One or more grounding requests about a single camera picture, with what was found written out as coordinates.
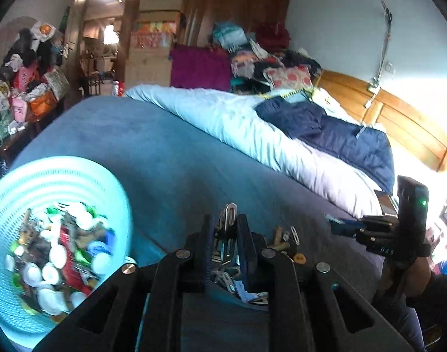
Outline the person's right hand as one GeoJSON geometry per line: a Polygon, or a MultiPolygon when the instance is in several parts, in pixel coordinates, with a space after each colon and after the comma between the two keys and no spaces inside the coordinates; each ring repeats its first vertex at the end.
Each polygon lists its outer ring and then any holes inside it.
{"type": "Polygon", "coordinates": [[[378,287],[381,294],[392,290],[394,296],[420,296],[426,289],[432,276],[427,258],[417,258],[407,270],[402,272],[399,283],[396,285],[394,275],[399,270],[399,267],[393,261],[386,259],[383,262],[382,276],[378,287]]]}

